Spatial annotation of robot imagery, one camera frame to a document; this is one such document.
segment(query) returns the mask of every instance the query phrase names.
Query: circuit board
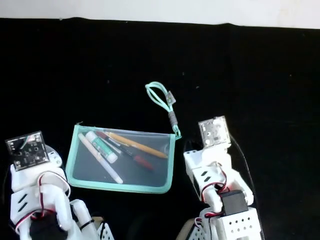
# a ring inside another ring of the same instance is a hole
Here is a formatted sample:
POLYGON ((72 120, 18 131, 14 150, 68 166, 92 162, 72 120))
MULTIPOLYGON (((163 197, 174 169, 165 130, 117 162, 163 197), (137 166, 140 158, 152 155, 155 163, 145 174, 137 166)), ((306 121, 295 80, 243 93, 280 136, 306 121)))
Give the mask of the circuit board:
POLYGON ((203 146, 210 148, 215 145, 230 143, 230 136, 224 116, 215 117, 198 123, 203 146))
POLYGON ((41 131, 5 141, 16 171, 49 162, 41 131))

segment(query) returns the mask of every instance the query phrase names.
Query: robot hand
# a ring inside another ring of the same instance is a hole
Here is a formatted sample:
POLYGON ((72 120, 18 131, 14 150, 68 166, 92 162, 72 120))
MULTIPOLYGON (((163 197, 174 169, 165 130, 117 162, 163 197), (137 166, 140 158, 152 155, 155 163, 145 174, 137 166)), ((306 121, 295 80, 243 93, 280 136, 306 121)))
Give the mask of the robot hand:
POLYGON ((195 235, 206 240, 261 240, 254 195, 241 175, 232 169, 230 135, 224 116, 199 123, 204 149, 183 153, 199 200, 208 204, 194 221, 195 235))

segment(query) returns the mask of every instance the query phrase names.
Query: white wall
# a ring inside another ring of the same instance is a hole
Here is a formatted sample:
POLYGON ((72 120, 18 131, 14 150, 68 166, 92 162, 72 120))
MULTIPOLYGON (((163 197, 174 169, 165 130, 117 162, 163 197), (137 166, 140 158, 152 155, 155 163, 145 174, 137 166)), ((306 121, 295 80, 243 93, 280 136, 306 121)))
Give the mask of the white wall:
POLYGON ((0 0, 0 17, 320 29, 320 0, 0 0))

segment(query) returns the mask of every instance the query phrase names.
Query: mint green strap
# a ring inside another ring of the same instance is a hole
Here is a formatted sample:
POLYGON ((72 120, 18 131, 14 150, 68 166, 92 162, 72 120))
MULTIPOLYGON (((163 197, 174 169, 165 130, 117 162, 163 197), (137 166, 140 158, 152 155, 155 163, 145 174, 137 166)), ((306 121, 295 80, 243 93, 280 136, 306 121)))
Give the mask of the mint green strap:
POLYGON ((168 92, 165 86, 162 83, 157 81, 150 82, 149 84, 145 85, 145 88, 146 88, 146 93, 151 98, 151 100, 157 105, 159 105, 160 107, 164 108, 169 113, 172 129, 175 133, 175 140, 180 139, 182 136, 178 127, 178 121, 176 119, 174 109, 172 107, 172 105, 176 102, 176 100, 174 99, 171 92, 170 91, 168 92), (165 95, 166 103, 151 88, 160 89, 165 95))

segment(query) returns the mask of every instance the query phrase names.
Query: yellow pencil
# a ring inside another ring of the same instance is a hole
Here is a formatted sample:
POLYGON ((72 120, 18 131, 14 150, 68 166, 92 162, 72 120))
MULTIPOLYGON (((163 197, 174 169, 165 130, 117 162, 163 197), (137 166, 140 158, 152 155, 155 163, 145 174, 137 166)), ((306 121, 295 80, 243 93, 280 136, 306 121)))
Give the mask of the yellow pencil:
POLYGON ((123 136, 119 136, 118 134, 115 134, 115 133, 113 133, 113 132, 106 132, 106 131, 105 131, 104 133, 105 133, 109 138, 112 138, 112 139, 114 139, 114 140, 116 140, 116 141, 118 141, 118 142, 120 142, 120 143, 127 144, 127 145, 129 145, 129 146, 131 146, 131 147, 134 147, 134 148, 137 148, 137 149, 139 149, 139 150, 141 150, 141 151, 144 151, 144 152, 146 152, 146 153, 155 155, 155 156, 157 156, 157 157, 159 157, 159 158, 163 158, 163 159, 167 159, 167 158, 168 158, 168 156, 165 155, 163 152, 160 152, 160 151, 158 151, 158 150, 155 150, 155 149, 153 149, 153 148, 151 148, 151 147, 145 146, 145 145, 140 144, 140 143, 138 143, 138 142, 132 141, 132 140, 127 139, 127 138, 125 138, 125 137, 123 137, 123 136))

